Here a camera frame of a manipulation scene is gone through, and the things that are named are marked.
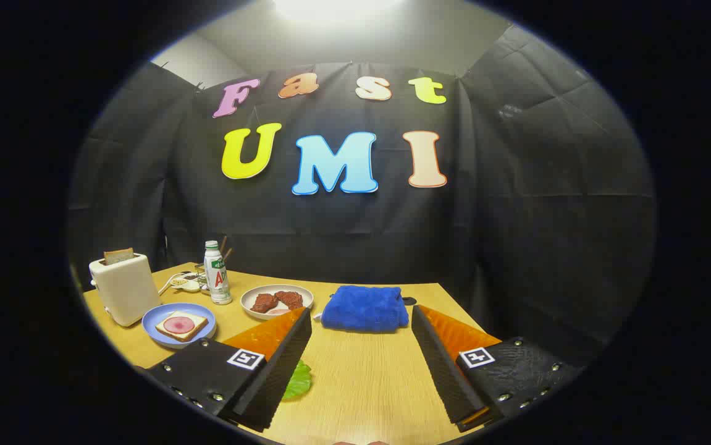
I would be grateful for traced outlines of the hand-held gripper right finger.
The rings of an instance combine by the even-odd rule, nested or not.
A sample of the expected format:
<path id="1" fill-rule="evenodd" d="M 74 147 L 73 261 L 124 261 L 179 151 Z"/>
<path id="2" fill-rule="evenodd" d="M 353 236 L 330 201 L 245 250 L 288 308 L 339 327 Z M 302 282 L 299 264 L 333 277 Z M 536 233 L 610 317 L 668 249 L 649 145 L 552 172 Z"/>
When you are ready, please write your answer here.
<path id="1" fill-rule="evenodd" d="M 501 341 L 426 306 L 413 307 L 411 329 L 460 433 L 519 416 L 583 371 L 522 336 Z"/>

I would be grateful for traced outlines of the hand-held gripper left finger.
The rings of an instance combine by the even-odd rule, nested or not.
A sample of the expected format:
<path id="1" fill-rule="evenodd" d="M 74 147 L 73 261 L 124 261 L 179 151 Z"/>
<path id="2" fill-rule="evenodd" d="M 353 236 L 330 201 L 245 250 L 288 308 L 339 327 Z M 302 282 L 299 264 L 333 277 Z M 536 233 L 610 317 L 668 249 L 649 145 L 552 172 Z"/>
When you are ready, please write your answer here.
<path id="1" fill-rule="evenodd" d="M 270 427 L 312 334 L 296 308 L 224 342 L 202 337 L 144 369 L 148 381 L 223 422 Z"/>

